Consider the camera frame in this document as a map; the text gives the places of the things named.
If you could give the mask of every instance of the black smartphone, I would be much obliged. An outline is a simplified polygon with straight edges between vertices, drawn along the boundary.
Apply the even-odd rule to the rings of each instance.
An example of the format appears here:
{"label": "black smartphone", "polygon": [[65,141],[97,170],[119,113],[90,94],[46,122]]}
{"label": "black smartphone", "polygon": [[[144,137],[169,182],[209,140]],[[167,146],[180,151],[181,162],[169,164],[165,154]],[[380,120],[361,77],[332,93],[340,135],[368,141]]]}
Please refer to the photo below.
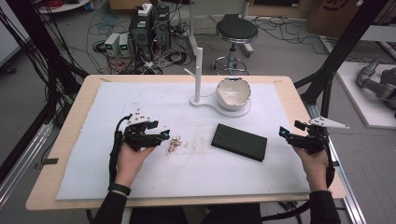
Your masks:
{"label": "black smartphone", "polygon": [[263,161],[267,138],[218,124],[211,145],[255,161]]}

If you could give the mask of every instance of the black stool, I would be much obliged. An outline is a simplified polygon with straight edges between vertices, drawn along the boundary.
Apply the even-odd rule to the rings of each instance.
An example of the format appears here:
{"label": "black stool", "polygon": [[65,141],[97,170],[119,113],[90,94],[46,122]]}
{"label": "black stool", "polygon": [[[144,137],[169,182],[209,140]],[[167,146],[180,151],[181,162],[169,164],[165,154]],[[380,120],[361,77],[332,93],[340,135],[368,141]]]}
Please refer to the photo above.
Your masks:
{"label": "black stool", "polygon": [[[232,45],[228,57],[219,57],[213,62],[213,74],[221,75],[222,72],[228,72],[232,75],[234,71],[237,71],[241,72],[242,75],[248,75],[247,66],[234,56],[235,46],[236,44],[252,42],[257,38],[258,33],[259,29],[257,29],[257,26],[250,21],[239,18],[224,19],[220,21],[216,26],[216,34],[223,40],[231,42]],[[243,68],[236,68],[238,63],[240,63]]]}

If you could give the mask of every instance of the metal key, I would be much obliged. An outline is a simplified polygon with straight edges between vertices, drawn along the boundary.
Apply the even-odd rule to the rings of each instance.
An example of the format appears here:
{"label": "metal key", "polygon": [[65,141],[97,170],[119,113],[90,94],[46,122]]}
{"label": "metal key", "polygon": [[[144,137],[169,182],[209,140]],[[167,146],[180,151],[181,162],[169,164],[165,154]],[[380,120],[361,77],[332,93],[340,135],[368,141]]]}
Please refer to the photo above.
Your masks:
{"label": "metal key", "polygon": [[171,140],[171,146],[168,149],[168,152],[174,152],[176,151],[177,147],[180,146],[182,143],[180,136],[177,136],[176,138],[172,138]]}

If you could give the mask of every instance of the white bowl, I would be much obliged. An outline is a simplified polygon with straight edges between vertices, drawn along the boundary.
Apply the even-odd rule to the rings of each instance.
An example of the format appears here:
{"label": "white bowl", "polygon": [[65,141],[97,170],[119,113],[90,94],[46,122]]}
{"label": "white bowl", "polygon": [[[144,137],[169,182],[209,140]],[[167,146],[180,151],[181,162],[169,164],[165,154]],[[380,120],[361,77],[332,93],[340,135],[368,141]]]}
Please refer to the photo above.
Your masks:
{"label": "white bowl", "polygon": [[229,110],[240,110],[250,100],[250,86],[241,77],[226,77],[216,88],[218,103]]}

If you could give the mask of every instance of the black wristband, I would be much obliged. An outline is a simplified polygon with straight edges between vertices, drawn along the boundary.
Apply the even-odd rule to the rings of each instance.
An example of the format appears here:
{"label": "black wristband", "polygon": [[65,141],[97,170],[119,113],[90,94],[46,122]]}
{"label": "black wristband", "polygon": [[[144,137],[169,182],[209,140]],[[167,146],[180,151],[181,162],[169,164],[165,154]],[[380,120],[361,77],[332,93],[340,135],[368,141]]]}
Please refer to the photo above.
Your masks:
{"label": "black wristband", "polygon": [[116,184],[116,183],[111,183],[108,186],[108,191],[111,191],[111,190],[116,190],[116,191],[122,192],[122,193],[126,194],[126,196],[129,196],[129,194],[131,193],[130,188],[125,187],[123,185]]}

